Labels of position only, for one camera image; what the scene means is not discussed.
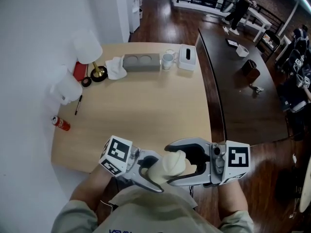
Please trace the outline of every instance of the wooden floor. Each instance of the wooden floor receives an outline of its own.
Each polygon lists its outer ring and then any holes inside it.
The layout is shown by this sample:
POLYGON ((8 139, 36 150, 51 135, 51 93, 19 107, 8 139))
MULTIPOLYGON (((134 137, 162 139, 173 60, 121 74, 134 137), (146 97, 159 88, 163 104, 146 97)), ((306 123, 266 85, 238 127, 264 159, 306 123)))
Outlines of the wooden floor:
MULTIPOLYGON (((220 20, 216 17, 207 17, 201 12, 174 8, 170 0, 143 0, 143 19, 140 28, 132 34, 131 42, 164 42, 195 45, 198 28, 220 30, 220 20)), ((244 37, 252 40, 255 31, 238 30, 244 37)), ((278 84, 282 77, 274 72, 274 58, 267 63, 274 79, 278 84)), ((207 100, 212 104, 209 108, 211 118, 212 139, 219 142, 222 139, 222 125, 219 125, 219 101, 215 100, 217 91, 209 82, 212 79, 205 61, 200 59, 202 74, 208 86, 207 100)), ((255 223, 256 233, 289 233, 292 230, 305 228, 308 215, 297 213, 294 219, 289 216, 294 209, 293 200, 280 201, 276 198, 276 181, 281 171, 290 170, 293 166, 292 155, 297 156, 297 166, 305 168, 310 158, 309 136, 303 141, 295 142, 292 139, 266 143, 251 148, 252 170, 241 179, 241 185, 246 195, 249 212, 255 223)), ((196 186, 194 198, 199 204, 197 212, 206 220, 219 226, 220 220, 217 209, 217 188, 204 189, 196 186)))

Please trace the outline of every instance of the white cup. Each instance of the white cup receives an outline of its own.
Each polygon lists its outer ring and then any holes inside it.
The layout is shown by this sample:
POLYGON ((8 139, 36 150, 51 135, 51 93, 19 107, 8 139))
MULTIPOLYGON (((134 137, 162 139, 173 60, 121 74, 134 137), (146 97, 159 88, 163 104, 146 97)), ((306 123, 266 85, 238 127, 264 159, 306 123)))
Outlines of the white cup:
POLYGON ((170 70, 171 66, 174 64, 175 58, 174 55, 166 53, 162 57, 162 68, 164 70, 170 70))

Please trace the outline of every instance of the brick wall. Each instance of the brick wall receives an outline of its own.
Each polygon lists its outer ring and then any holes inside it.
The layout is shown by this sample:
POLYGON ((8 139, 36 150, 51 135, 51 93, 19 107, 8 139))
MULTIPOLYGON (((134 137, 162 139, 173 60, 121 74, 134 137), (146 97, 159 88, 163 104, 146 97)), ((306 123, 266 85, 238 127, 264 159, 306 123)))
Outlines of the brick wall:
MULTIPOLYGON (((284 22, 286 22, 288 16, 291 14, 295 6, 295 1, 293 0, 255 0, 255 1, 264 8, 271 11, 271 13, 276 15, 284 22)), ((285 29, 284 31, 285 34, 289 36, 290 33, 295 28, 301 28, 302 24, 305 24, 309 28, 309 38, 310 38, 311 15, 307 13, 301 6, 299 6, 289 25, 285 29)))

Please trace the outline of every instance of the gold lamp base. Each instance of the gold lamp base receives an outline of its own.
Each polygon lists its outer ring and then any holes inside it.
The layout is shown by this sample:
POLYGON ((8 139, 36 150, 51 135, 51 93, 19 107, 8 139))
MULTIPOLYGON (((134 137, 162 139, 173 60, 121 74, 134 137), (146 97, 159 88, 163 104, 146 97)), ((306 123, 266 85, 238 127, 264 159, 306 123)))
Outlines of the gold lamp base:
POLYGON ((95 62, 93 62, 94 69, 91 72, 91 79, 94 82, 101 82, 108 77, 107 69, 103 66, 98 67, 95 62))

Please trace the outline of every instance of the white shoe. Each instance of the white shoe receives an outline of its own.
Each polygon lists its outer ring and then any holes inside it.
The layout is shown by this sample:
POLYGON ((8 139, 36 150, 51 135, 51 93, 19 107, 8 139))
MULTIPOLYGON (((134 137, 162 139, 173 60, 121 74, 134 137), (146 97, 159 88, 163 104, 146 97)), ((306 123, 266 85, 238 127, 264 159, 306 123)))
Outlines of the white shoe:
POLYGON ((227 24, 227 25, 230 25, 230 22, 229 21, 227 21, 226 19, 222 19, 222 22, 224 22, 225 24, 227 24))
POLYGON ((230 28, 229 30, 230 30, 233 34, 240 35, 239 32, 238 32, 236 29, 233 30, 232 28, 230 28))

